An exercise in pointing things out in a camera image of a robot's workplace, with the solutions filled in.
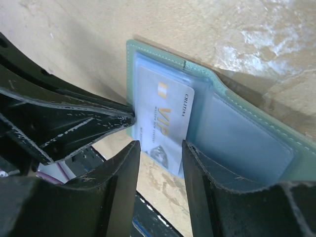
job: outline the beige wall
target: beige wall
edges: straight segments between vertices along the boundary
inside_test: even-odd
[[[125,42],[141,39],[220,71],[239,95],[314,140],[315,23],[312,0],[0,0],[0,31],[64,80],[125,102]],[[96,147],[111,157],[129,140],[120,132]],[[192,234],[183,180],[142,157],[138,190]]]

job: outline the white card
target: white card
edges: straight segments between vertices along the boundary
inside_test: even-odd
[[[142,65],[136,68],[135,76],[134,137],[140,140],[143,152],[178,175],[194,90]]]

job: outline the card slot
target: card slot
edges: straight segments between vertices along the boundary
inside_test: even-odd
[[[218,94],[205,98],[194,144],[208,157],[250,180],[275,183],[294,158],[293,150]]]

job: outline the card holder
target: card holder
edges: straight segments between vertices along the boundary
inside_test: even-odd
[[[135,40],[127,42],[126,51],[127,102],[132,106],[136,53],[209,82],[206,90],[195,91],[186,138],[205,155],[204,162],[263,186],[316,180],[315,143],[236,95],[212,70]],[[178,176],[183,177],[182,166]]]

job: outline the mint green card holder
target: mint green card holder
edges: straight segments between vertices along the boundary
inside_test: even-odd
[[[135,40],[126,43],[126,52],[127,102],[131,106],[136,53],[209,81],[203,105],[198,113],[192,110],[187,135],[209,159],[264,185],[316,181],[315,143],[239,97],[212,70]],[[132,130],[127,130],[128,135],[132,136]]]

